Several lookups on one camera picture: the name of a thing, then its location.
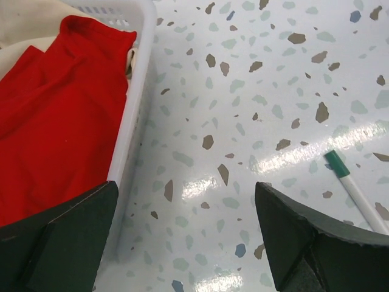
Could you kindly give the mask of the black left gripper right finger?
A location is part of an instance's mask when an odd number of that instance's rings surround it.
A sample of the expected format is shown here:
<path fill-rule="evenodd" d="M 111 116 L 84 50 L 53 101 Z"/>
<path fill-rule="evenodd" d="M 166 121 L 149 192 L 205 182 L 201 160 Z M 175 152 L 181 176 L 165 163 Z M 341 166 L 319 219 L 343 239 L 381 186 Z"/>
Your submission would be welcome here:
<path fill-rule="evenodd" d="M 277 291 L 388 291 L 388 236 L 300 204 L 265 182 L 255 205 Z"/>

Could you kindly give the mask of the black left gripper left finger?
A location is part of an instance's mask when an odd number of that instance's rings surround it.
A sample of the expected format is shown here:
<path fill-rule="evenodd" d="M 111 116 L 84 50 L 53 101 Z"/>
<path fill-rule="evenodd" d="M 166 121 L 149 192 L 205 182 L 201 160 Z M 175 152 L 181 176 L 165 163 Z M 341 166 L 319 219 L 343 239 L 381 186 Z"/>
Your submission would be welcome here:
<path fill-rule="evenodd" d="M 114 181 L 1 228 L 1 291 L 92 291 L 118 199 Z"/>

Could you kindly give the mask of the green capped white marker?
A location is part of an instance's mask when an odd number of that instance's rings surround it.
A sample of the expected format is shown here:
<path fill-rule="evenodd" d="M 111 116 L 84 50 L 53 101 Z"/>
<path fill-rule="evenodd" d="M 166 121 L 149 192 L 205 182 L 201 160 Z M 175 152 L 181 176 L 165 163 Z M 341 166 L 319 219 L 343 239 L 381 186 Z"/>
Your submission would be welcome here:
<path fill-rule="evenodd" d="M 351 172 L 343 163 L 335 150 L 327 152 L 324 155 L 328 164 L 332 167 L 334 173 L 342 183 L 349 196 L 358 207 L 364 219 L 370 225 L 370 228 L 377 233 L 388 235 L 388 225 L 384 222 L 378 211 L 370 204 L 367 197 L 363 194 L 360 187 L 351 177 Z"/>

